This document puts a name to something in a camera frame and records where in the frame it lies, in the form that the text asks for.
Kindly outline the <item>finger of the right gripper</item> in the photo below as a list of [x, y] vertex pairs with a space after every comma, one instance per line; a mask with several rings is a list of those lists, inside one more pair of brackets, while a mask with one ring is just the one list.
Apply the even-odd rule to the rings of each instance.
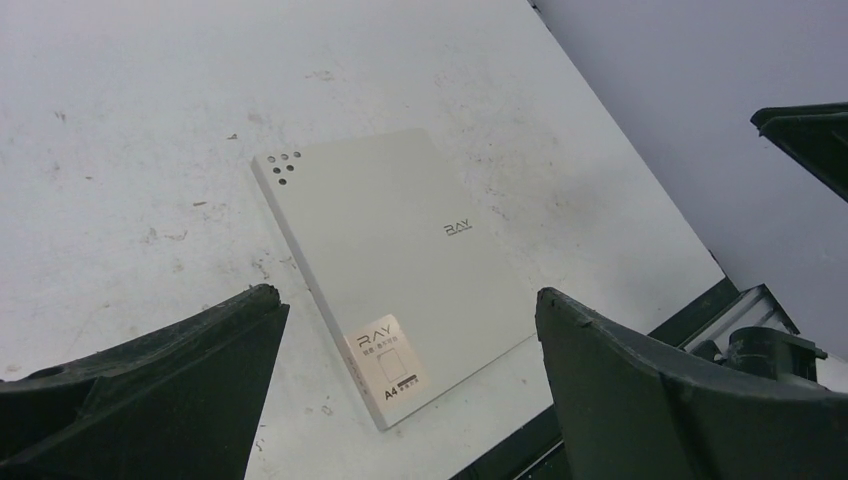
[[765, 137], [847, 201], [847, 103], [770, 107], [750, 119]]

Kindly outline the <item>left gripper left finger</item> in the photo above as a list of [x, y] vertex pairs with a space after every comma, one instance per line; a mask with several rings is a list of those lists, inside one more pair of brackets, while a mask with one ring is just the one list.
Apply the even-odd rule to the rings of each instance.
[[289, 308], [260, 284], [1, 385], [5, 479], [241, 479]]

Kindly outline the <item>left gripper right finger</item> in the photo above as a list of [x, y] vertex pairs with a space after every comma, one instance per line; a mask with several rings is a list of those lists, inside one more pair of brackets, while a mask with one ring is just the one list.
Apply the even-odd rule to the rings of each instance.
[[847, 396], [713, 364], [552, 288], [537, 336], [570, 479], [843, 479]]

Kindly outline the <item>grey and black folder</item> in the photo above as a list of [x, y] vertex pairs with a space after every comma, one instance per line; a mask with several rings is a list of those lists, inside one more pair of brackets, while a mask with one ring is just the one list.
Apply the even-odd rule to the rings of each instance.
[[250, 167], [378, 429], [534, 334], [534, 296], [424, 129]]

